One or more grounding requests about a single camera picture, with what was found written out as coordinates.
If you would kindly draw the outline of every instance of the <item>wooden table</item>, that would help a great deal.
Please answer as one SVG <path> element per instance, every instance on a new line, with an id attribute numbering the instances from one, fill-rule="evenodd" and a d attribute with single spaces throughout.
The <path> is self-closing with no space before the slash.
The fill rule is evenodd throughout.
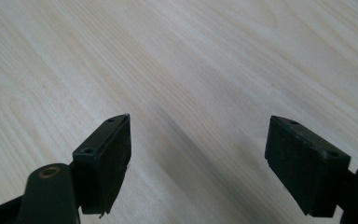
<path id="1" fill-rule="evenodd" d="M 0 203 L 123 113 L 122 190 L 82 223 L 338 223 L 264 150 L 278 115 L 358 169 L 358 1 L 0 1 Z"/>

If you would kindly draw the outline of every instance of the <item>screw hole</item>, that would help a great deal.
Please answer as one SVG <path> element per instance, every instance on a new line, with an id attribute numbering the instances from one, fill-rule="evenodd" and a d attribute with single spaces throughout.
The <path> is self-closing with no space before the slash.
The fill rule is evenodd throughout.
<path id="1" fill-rule="evenodd" d="M 338 156 L 338 153 L 334 152 L 334 151 L 327 151 L 327 154 L 329 154 L 330 156 L 333 156 L 333 157 L 337 157 Z"/>
<path id="2" fill-rule="evenodd" d="M 90 154 L 90 153 L 92 153 L 92 148 L 85 148 L 85 149 L 83 149 L 83 152 L 84 153 L 87 153 L 87 154 Z"/>
<path id="3" fill-rule="evenodd" d="M 46 178 L 50 178 L 55 176 L 57 173 L 60 172 L 60 167 L 58 166 L 50 166 L 44 170 L 42 170 L 41 172 L 39 172 L 39 177 L 42 179 L 46 179 Z"/>

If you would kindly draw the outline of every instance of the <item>light wood grain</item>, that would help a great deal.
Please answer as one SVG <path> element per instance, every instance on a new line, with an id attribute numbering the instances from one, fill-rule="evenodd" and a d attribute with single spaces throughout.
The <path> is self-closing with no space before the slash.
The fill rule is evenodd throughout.
<path id="1" fill-rule="evenodd" d="M 283 116 L 358 169 L 358 1 L 0 1 L 0 203 L 122 113 L 130 169 L 82 223 L 338 223 L 264 149 Z"/>

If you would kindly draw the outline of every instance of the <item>wooden surface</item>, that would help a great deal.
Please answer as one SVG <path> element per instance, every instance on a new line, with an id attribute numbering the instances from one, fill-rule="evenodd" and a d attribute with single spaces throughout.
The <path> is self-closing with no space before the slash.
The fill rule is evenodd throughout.
<path id="1" fill-rule="evenodd" d="M 338 223 L 269 169 L 269 117 L 358 169 L 358 1 L 0 1 L 0 203 L 131 114 L 112 213 L 82 223 Z"/>

